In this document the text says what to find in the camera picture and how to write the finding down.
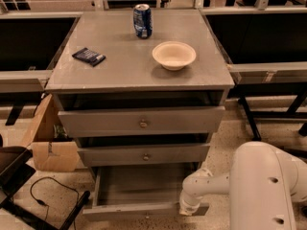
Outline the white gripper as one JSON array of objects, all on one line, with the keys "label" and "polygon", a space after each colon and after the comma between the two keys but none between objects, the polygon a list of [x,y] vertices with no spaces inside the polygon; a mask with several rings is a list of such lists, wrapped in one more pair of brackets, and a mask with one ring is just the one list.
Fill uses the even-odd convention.
[{"label": "white gripper", "polygon": [[227,195],[229,193],[229,173],[214,175],[207,168],[200,168],[188,175],[182,182],[179,196],[179,213],[193,216],[201,207],[206,195]]}]

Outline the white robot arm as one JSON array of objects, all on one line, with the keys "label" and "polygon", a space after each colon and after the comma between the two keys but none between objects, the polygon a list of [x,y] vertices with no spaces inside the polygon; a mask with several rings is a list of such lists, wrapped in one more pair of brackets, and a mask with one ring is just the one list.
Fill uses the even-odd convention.
[{"label": "white robot arm", "polygon": [[296,230],[293,204],[307,198],[307,164],[270,144],[244,143],[230,172],[199,169],[183,180],[179,212],[191,216],[204,196],[225,194],[230,230]]}]

